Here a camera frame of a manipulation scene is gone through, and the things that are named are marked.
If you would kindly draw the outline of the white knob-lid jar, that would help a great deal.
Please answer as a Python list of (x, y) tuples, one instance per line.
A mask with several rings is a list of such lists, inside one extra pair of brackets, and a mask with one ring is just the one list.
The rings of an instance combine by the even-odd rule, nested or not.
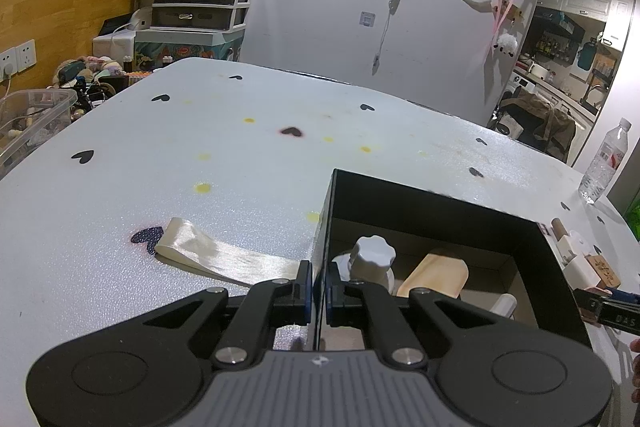
[(382, 236), (361, 236), (354, 247), (336, 256), (341, 280), (363, 281), (383, 286), (390, 294), (395, 287), (392, 265), (396, 251)]

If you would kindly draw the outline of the pile of plush toys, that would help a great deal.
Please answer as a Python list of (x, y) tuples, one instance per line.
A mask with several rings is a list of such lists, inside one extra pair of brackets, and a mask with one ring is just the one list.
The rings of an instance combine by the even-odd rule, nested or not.
[(70, 119), (75, 121), (149, 75), (150, 72), (134, 70), (130, 56), (117, 62), (109, 56), (88, 55), (58, 65), (49, 89), (76, 93), (76, 103), (70, 110)]

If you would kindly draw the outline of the white block wooden-handle stamp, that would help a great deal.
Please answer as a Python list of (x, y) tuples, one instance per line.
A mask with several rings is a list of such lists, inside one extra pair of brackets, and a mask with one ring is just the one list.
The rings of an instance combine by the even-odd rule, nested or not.
[(559, 218), (553, 218), (551, 228), (561, 257), (563, 274), (572, 289), (596, 287), (600, 277), (587, 257), (590, 250), (585, 239), (576, 231), (570, 231)]

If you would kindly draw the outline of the white plush wall ornament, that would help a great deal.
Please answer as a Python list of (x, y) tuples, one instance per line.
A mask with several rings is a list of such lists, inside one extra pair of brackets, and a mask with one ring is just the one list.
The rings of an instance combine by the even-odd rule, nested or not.
[(492, 46), (496, 51), (514, 57), (518, 52), (518, 38), (510, 32), (503, 31)]

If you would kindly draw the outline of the clear plastic water bottle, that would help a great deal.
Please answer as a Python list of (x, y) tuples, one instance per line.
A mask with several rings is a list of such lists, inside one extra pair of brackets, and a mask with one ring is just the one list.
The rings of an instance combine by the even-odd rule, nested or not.
[(578, 186), (578, 194), (587, 204), (597, 202), (622, 165), (628, 150), (630, 129), (631, 122), (622, 118), (618, 126), (605, 135)]

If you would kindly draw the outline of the light wooden block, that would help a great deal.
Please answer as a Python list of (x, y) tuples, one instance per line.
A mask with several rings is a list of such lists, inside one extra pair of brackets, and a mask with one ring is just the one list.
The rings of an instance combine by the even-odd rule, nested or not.
[(402, 282), (396, 295), (408, 297), (411, 289), (424, 287), (458, 298), (468, 278), (469, 268), (462, 259), (443, 249), (435, 249)]

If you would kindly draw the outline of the clear plastic storage bin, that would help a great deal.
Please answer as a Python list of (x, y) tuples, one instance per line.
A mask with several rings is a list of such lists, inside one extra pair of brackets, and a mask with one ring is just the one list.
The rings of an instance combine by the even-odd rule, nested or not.
[(1, 101), (1, 178), (72, 123), (76, 102), (67, 89), (17, 91)]

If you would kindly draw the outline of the teal floral storage box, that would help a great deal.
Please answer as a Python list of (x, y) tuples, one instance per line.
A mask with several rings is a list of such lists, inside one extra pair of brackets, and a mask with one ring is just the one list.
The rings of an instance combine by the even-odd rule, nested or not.
[(161, 68), (163, 59), (175, 63), (188, 57), (212, 58), (237, 62), (240, 58), (245, 30), (212, 31), (151, 28), (134, 36), (132, 64), (135, 70), (152, 72)]

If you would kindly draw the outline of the carved wooden stamp block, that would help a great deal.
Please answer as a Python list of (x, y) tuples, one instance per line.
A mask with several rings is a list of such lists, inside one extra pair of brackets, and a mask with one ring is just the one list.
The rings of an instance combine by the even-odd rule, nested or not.
[(604, 288), (619, 288), (620, 278), (617, 276), (611, 265), (602, 255), (590, 255), (586, 257), (590, 267), (596, 272), (600, 282), (597, 286)]

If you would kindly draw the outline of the white plastic piece in box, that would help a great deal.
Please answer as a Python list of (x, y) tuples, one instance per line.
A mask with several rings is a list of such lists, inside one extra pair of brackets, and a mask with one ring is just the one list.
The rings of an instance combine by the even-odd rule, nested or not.
[(490, 312), (510, 319), (518, 307), (518, 299), (509, 293), (502, 294), (490, 308)]

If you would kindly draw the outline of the cream satin ribbon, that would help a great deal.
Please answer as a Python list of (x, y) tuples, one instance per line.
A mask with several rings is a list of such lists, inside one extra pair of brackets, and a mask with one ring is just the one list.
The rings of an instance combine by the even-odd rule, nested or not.
[(298, 270), (295, 260), (218, 241), (181, 218), (169, 221), (154, 249), (175, 265), (244, 286), (277, 279), (293, 280)]

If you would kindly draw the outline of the black cardboard box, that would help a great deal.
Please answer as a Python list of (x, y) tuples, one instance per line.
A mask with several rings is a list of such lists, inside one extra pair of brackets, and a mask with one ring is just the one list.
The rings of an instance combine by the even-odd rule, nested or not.
[(591, 346), (570, 286), (538, 223), (420, 188), (334, 170), (320, 211), (311, 259), (322, 270), (356, 239), (379, 235), (408, 274), (434, 248), (460, 253), (470, 268), (513, 265), (536, 325)]

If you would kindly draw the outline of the white wall socket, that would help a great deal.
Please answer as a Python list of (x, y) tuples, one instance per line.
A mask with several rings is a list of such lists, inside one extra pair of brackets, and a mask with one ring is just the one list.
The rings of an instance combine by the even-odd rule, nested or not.
[(30, 39), (0, 54), (1, 80), (9, 80), (37, 63), (36, 43)]

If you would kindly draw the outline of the brown jacket on chair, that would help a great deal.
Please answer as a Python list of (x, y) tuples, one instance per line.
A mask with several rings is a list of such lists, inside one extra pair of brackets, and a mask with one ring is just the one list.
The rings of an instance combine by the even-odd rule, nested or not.
[(501, 114), (509, 115), (523, 129), (518, 141), (567, 162), (576, 133), (575, 121), (567, 113), (522, 90), (504, 98), (499, 108)]

